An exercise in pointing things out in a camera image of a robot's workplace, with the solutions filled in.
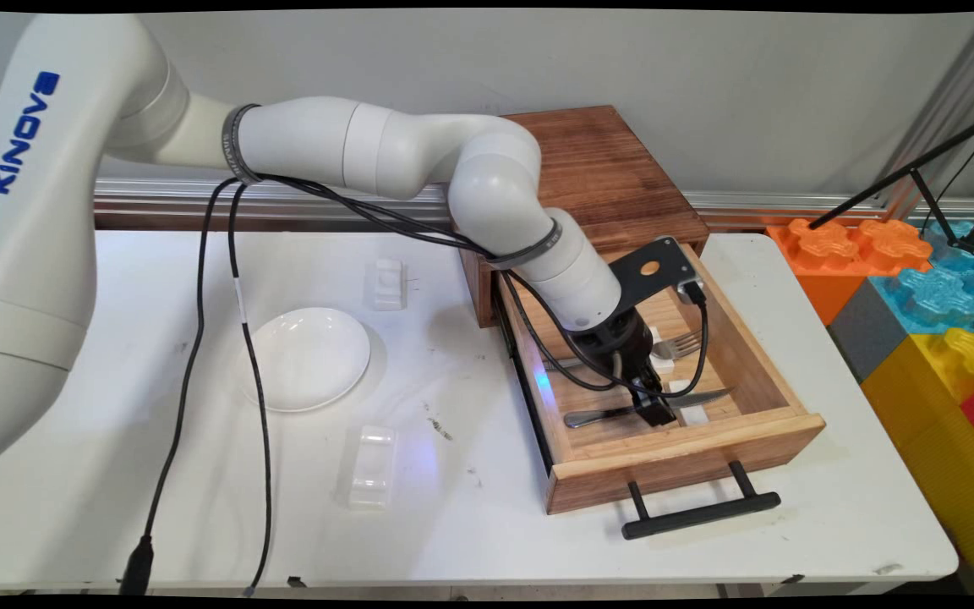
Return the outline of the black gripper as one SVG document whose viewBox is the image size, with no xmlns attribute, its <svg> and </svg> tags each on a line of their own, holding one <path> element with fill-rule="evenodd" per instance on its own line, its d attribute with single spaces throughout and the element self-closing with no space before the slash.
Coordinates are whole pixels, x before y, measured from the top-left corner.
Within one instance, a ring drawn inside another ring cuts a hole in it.
<svg viewBox="0 0 974 609">
<path fill-rule="evenodd" d="M 631 382 L 634 412 L 646 424 L 668 425 L 676 421 L 676 414 L 662 398 L 664 386 L 649 361 L 653 347 L 652 332 L 637 309 L 630 309 L 611 317 L 585 332 L 576 332 L 575 344 L 588 361 L 612 379 Z"/>
</svg>

